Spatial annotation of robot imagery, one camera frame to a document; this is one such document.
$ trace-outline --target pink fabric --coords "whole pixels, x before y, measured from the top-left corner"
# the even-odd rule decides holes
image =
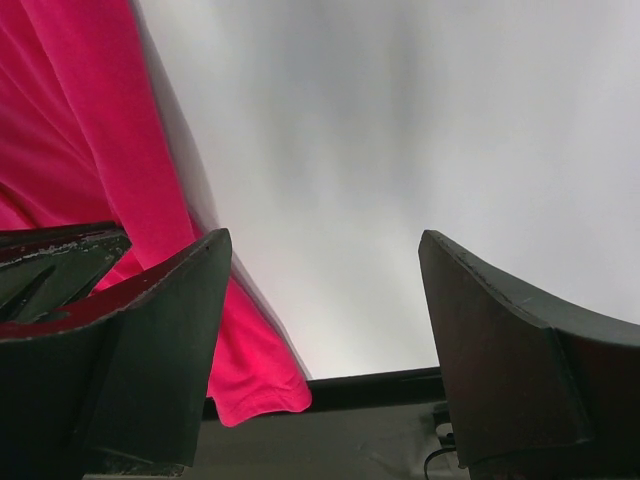
[[[133,248],[107,287],[192,243],[125,0],[0,2],[0,229],[115,220]],[[208,394],[228,426],[311,397],[231,279]]]

